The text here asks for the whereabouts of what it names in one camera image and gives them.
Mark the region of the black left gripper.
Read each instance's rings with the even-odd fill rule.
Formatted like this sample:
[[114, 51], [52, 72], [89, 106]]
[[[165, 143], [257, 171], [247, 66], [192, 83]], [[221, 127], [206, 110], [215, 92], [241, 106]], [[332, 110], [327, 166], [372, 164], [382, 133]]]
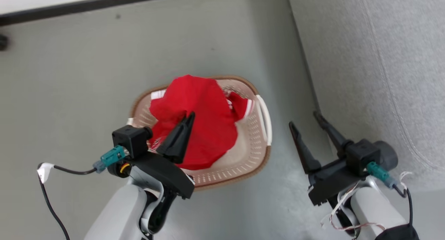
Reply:
[[176, 125], [157, 148], [159, 154], [147, 152], [129, 161], [184, 199], [191, 198], [195, 185], [193, 180], [175, 164], [184, 161], [194, 120], [195, 113], [192, 111]]

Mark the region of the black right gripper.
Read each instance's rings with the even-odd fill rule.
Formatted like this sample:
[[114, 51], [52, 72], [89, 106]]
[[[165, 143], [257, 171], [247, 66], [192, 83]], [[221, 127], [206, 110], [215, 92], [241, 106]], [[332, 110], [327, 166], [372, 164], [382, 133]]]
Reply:
[[[352, 144], [350, 139], [346, 139], [337, 129], [332, 126], [324, 116], [314, 111], [318, 125], [327, 132], [329, 139], [333, 143], [337, 154], [345, 154], [346, 147]], [[308, 175], [310, 186], [309, 198], [314, 206], [320, 206], [327, 202], [344, 189], [350, 187], [359, 180], [364, 180], [366, 174], [357, 175], [347, 166], [346, 158], [337, 159], [327, 165], [321, 166], [316, 160], [308, 147], [302, 140], [302, 135], [296, 128], [295, 124], [290, 121], [288, 123], [291, 136], [294, 140], [300, 162]]]

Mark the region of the red clothing with white stripes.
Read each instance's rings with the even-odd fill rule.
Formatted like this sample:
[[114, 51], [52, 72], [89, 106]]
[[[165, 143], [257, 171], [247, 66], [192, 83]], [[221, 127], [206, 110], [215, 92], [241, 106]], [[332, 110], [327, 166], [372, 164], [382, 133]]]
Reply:
[[194, 113], [194, 123], [184, 160], [186, 170], [210, 168], [234, 145], [238, 137], [235, 123], [254, 108], [252, 99], [224, 91], [216, 80], [192, 75], [178, 77], [163, 91], [151, 93], [152, 127], [149, 149], [159, 152], [162, 142], [186, 116]]

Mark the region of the beige perforated laundry basket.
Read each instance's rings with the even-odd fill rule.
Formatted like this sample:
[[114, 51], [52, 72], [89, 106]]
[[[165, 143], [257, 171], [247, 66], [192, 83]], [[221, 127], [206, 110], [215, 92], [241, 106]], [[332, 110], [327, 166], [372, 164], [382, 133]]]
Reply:
[[[252, 99], [254, 108], [247, 117], [235, 123], [238, 131], [235, 145], [210, 168], [202, 170], [180, 168], [193, 178], [194, 191], [227, 185], [257, 174], [267, 164], [272, 144], [272, 123], [269, 111], [253, 84], [237, 76], [204, 78], [216, 80], [224, 91], [233, 91], [245, 99]], [[163, 91], [169, 85], [146, 91], [137, 98], [132, 106], [127, 125], [152, 129], [157, 120], [149, 111], [151, 93]]]

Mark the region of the grey fabric sofa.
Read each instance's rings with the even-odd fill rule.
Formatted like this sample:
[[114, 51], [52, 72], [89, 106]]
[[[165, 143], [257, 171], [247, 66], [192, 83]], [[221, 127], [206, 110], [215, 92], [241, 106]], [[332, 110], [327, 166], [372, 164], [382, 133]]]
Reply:
[[412, 191], [445, 189], [445, 0], [289, 0], [318, 107], [388, 142]]

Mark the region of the black baseboard strip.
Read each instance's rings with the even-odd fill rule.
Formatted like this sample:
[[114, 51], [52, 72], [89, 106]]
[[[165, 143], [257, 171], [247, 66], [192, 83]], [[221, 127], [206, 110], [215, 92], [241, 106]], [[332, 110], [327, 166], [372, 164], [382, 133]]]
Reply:
[[83, 0], [0, 14], [0, 27], [151, 0]]

